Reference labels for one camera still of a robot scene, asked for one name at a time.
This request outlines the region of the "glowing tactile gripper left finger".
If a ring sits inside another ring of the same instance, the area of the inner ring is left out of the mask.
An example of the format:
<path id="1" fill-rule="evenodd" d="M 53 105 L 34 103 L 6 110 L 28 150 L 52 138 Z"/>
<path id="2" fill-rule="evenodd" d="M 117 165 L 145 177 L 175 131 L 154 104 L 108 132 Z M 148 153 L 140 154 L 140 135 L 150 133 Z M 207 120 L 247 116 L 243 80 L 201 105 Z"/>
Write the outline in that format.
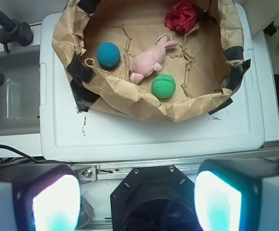
<path id="1" fill-rule="evenodd" d="M 0 165 L 0 231 L 74 231 L 80 202 L 66 164 Z"/>

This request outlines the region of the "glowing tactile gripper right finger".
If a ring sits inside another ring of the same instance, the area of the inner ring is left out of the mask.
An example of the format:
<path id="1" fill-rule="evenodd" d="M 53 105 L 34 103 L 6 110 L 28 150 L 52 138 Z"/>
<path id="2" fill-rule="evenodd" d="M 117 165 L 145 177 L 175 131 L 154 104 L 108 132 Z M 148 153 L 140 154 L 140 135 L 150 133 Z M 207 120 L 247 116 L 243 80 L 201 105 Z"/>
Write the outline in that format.
<path id="1" fill-rule="evenodd" d="M 205 231 L 279 231 L 279 158 L 203 161 L 194 202 Z"/>

